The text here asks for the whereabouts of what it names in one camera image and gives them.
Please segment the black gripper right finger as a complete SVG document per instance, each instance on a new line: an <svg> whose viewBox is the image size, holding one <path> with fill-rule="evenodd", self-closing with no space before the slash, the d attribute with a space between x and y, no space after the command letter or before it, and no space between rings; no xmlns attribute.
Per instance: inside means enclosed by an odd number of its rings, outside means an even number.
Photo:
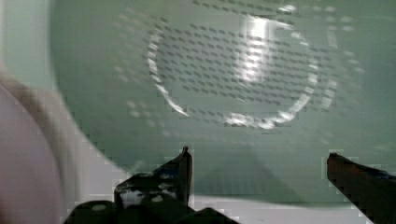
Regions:
<svg viewBox="0 0 396 224"><path fill-rule="evenodd" d="M394 175L331 153L327 178L374 224L396 223Z"/></svg>

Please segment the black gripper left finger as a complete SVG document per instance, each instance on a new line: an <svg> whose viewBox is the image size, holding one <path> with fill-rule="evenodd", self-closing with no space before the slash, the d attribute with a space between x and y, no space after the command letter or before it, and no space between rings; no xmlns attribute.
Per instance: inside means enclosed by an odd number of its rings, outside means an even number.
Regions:
<svg viewBox="0 0 396 224"><path fill-rule="evenodd" d="M189 207L191 176L192 156L183 147L154 171L118 184L112 201L77 205L64 224L238 224L213 208Z"/></svg>

